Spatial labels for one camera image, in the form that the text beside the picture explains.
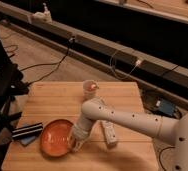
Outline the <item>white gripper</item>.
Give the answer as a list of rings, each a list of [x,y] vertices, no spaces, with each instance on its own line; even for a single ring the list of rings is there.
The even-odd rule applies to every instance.
[[[79,151],[85,143],[85,140],[90,136],[91,127],[88,125],[74,123],[70,136],[68,137],[68,149],[73,152]]]

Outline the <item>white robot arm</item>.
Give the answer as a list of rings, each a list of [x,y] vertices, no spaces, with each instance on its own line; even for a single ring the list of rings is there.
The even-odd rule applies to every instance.
[[[92,98],[82,103],[81,114],[71,128],[68,144],[72,151],[78,151],[83,146],[98,120],[117,124],[174,146],[172,170],[188,171],[188,113],[177,120],[159,115],[124,112],[107,106],[100,98]]]

